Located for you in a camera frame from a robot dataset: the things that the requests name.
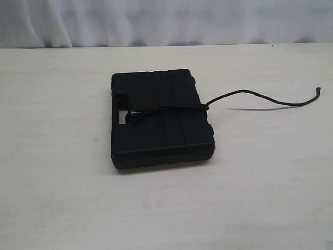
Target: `black strap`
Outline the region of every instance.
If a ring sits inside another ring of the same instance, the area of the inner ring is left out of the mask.
[[[307,104],[310,104],[312,102],[314,102],[315,100],[317,100],[319,98],[319,96],[321,95],[321,88],[317,87],[316,88],[316,96],[313,97],[312,99],[303,102],[303,103],[286,103],[286,102],[280,102],[277,101],[275,99],[272,99],[268,96],[259,94],[257,92],[251,91],[251,90],[236,90],[224,95],[220,95],[219,97],[214,98],[213,100],[207,102],[206,104],[201,104],[199,106],[189,106],[189,107],[159,107],[159,106],[155,106],[154,109],[150,109],[150,110],[145,110],[145,111],[132,111],[131,112],[131,118],[134,122],[138,122],[140,120],[142,120],[143,118],[150,116],[150,115],[155,115],[155,114],[159,114],[159,113],[164,113],[164,112],[198,112],[198,111],[207,111],[209,109],[209,105],[211,105],[212,103],[221,100],[223,98],[226,98],[228,96],[231,95],[235,95],[235,94],[239,94],[239,93],[247,93],[247,94],[251,94],[251,95],[255,95],[257,97],[260,98],[264,98],[270,102],[276,103],[276,104],[280,104],[280,105],[286,105],[286,106],[296,106],[296,107],[301,107],[301,106],[305,106]]]

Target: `table surface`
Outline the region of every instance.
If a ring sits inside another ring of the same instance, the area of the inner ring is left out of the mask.
[[[333,249],[333,44],[0,49],[0,249]],[[188,68],[216,151],[125,173],[110,77]]]

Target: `black plastic case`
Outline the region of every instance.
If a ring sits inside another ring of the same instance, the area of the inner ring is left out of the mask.
[[[210,159],[214,132],[205,111],[162,112],[134,122],[133,111],[201,104],[187,69],[112,76],[111,154],[117,169]],[[118,124],[118,110],[128,110]]]

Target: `white backdrop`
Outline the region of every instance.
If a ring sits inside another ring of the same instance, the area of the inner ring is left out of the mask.
[[[0,0],[0,47],[332,41],[332,0]]]

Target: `white curtain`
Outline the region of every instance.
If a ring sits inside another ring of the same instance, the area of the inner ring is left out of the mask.
[[[333,0],[0,0],[0,47],[333,41]]]

